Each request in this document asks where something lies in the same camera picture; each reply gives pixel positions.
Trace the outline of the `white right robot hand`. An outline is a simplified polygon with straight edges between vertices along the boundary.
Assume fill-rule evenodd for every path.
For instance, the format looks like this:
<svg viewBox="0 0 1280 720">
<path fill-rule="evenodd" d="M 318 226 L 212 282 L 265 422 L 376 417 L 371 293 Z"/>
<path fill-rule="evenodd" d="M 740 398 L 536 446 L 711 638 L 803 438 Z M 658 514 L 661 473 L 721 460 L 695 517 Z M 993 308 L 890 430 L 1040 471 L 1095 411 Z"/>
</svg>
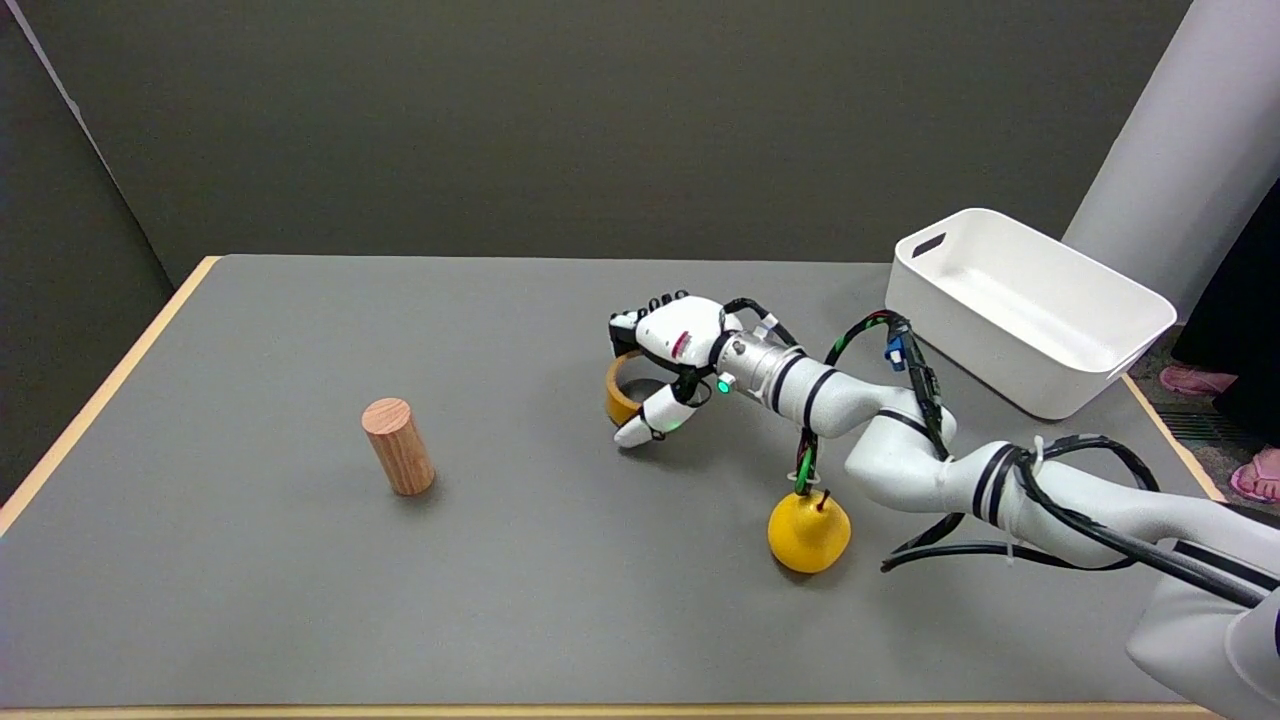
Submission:
<svg viewBox="0 0 1280 720">
<path fill-rule="evenodd" d="M 620 425 L 614 443 L 635 448 L 677 430 L 696 411 L 699 388 L 716 373 L 724 341 L 740 331 L 742 323 L 723 304 L 685 291 L 612 314 L 609 337 L 617 357 L 639 351 L 675 373 L 671 383 L 649 395 Z"/>
</svg>

